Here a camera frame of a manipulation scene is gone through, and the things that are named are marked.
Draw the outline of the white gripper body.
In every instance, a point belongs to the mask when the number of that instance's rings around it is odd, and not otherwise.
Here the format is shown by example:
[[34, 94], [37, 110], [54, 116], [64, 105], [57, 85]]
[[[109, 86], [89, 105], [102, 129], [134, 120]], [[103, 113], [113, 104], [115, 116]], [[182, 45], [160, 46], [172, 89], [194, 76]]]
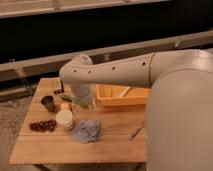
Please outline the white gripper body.
[[80, 106], [89, 106], [93, 102], [93, 93], [88, 84], [71, 85], [71, 97]]

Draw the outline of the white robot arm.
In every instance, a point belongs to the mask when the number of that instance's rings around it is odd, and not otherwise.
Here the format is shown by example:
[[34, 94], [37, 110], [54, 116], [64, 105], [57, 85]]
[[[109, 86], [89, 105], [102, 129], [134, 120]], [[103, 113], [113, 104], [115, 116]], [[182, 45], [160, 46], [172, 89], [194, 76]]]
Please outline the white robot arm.
[[84, 102], [92, 84], [149, 88], [147, 170], [213, 171], [212, 53], [163, 51], [102, 64], [78, 55], [59, 75]]

